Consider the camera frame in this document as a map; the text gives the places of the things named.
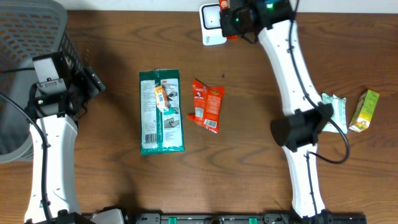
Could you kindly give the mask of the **green yellow juice carton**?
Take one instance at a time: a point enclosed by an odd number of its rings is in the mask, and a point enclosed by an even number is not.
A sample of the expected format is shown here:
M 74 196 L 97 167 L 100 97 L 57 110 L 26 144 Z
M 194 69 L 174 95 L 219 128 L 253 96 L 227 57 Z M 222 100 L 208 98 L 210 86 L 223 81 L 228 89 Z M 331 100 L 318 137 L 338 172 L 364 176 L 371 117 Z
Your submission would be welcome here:
M 375 91 L 366 90 L 359 97 L 358 105 L 349 124 L 350 130 L 360 133 L 361 131 L 368 129 L 379 96 L 380 94 Z

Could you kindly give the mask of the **orange snack box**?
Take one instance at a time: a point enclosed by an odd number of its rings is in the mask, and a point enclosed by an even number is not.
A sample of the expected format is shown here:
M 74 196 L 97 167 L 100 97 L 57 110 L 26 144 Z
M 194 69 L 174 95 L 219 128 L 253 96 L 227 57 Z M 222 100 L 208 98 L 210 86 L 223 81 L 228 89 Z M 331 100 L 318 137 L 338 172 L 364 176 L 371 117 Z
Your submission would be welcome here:
M 168 112 L 169 110 L 168 99 L 162 85 L 156 85 L 154 91 L 155 91 L 155 100 L 158 110 L 162 113 Z

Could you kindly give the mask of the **red snack stick packet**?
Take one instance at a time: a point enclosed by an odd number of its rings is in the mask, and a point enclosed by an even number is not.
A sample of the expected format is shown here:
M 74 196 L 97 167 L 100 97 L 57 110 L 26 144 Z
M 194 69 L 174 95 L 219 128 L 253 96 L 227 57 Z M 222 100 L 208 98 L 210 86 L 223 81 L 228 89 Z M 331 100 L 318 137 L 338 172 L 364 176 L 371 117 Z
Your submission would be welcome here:
M 229 8 L 229 3 L 228 0 L 219 0 L 219 5 L 221 10 L 225 10 Z M 231 35 L 227 37 L 228 40 L 237 40 L 238 36 L 237 35 Z

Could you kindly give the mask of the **light blue snack packet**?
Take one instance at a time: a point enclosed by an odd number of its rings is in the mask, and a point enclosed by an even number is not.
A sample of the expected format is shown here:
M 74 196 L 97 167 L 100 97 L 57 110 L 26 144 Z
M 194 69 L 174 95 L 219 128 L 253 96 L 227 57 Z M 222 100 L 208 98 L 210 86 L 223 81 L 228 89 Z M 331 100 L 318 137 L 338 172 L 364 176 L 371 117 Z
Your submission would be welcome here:
M 344 134 L 348 132 L 346 124 L 346 98 L 339 98 L 336 95 L 329 96 L 322 93 L 324 104 L 331 104 L 333 107 L 333 115 L 331 119 L 337 124 Z

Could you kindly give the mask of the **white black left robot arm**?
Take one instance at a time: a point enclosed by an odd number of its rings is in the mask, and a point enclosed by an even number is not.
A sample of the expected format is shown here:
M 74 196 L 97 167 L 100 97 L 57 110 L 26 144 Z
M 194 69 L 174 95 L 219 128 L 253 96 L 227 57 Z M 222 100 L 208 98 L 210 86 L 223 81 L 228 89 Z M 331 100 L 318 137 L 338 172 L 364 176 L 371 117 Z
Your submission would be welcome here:
M 127 223 L 128 215 L 119 207 L 82 214 L 75 190 L 78 120 L 105 86 L 91 67 L 80 68 L 67 52 L 36 56 L 32 63 L 38 82 L 25 108 L 34 153 L 25 223 Z

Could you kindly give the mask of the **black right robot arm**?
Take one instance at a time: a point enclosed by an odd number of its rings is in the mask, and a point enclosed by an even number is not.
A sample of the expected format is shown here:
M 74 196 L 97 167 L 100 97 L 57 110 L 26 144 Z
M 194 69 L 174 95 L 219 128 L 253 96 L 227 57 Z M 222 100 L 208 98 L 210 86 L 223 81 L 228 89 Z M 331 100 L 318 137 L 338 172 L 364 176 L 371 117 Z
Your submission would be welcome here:
M 222 35 L 253 32 L 265 50 L 279 87 L 283 117 L 270 129 L 288 161 L 292 208 L 304 223 L 316 223 L 325 210 L 317 174 L 318 135 L 333 114 L 315 89 L 300 49 L 289 1 L 241 1 L 220 12 Z

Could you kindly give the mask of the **green snack bag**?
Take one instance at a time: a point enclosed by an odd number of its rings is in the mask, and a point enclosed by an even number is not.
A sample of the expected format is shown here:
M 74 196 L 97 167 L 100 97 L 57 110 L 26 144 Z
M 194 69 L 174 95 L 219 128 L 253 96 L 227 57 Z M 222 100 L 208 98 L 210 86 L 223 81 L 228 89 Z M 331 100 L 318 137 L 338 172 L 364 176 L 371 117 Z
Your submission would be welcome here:
M 164 88 L 169 110 L 160 112 L 156 105 L 156 85 Z M 141 155 L 183 152 L 183 124 L 178 70 L 156 69 L 139 72 L 141 109 Z

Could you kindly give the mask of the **red chips bag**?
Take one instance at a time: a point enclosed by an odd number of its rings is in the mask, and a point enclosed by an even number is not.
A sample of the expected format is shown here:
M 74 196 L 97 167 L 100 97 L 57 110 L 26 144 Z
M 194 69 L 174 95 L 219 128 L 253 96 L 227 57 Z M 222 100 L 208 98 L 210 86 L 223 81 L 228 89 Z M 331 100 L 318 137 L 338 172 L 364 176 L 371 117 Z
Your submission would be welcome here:
M 189 114 L 187 118 L 199 126 L 218 133 L 221 103 L 225 93 L 224 87 L 207 86 L 194 79 L 192 88 L 195 112 Z

